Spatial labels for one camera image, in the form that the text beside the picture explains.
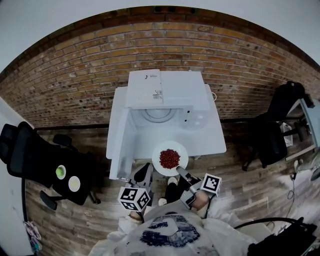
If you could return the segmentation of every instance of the black and white marker cube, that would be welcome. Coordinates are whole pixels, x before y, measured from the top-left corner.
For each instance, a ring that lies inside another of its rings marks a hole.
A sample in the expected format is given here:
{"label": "black and white marker cube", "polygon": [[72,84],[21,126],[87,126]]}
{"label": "black and white marker cube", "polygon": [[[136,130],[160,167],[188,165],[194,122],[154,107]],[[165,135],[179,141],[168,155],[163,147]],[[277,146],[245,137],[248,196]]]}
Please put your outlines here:
{"label": "black and white marker cube", "polygon": [[201,189],[215,194],[217,197],[222,184],[222,179],[220,177],[206,173],[201,185]]}
{"label": "black and white marker cube", "polygon": [[141,212],[151,200],[145,188],[121,187],[118,201],[130,211]]}

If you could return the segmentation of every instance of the white cord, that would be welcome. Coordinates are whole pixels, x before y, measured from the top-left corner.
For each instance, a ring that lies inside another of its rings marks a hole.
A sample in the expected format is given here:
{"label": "white cord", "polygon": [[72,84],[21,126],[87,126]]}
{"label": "white cord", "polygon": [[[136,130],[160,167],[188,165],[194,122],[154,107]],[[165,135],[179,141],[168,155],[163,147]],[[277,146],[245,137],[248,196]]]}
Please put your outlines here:
{"label": "white cord", "polygon": [[215,102],[217,99],[217,95],[214,92],[211,92],[211,93],[215,96],[215,98],[213,99],[213,101]]}

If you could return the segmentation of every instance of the black pants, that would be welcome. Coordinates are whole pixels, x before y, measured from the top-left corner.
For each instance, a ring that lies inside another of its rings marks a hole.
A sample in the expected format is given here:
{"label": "black pants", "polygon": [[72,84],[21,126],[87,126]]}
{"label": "black pants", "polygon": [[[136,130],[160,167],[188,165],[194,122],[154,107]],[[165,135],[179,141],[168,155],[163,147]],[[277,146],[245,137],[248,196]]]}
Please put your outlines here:
{"label": "black pants", "polygon": [[187,190],[188,188],[189,183],[183,178],[179,179],[178,185],[170,183],[165,190],[164,197],[166,199],[166,203],[170,204],[179,200],[184,190]]}

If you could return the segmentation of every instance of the brick wall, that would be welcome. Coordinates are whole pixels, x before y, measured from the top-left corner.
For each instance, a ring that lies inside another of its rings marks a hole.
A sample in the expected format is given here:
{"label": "brick wall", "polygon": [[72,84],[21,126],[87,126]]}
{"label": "brick wall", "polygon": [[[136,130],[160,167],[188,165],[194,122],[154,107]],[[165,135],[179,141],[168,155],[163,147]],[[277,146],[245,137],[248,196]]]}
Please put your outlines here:
{"label": "brick wall", "polygon": [[222,119],[265,112],[274,89],[301,82],[320,97],[319,66],[273,32],[223,13],[137,7],[63,27],[0,75],[0,96],[35,127],[105,124],[130,71],[200,71]]}

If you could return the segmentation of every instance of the red kidney bean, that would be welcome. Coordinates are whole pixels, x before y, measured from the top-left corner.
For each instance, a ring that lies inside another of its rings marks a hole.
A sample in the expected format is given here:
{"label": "red kidney bean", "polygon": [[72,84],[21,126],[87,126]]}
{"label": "red kidney bean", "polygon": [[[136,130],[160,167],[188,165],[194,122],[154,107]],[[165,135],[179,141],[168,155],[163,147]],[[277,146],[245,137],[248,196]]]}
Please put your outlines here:
{"label": "red kidney bean", "polygon": [[167,149],[160,153],[160,164],[163,168],[172,169],[179,165],[180,155],[173,149]]}

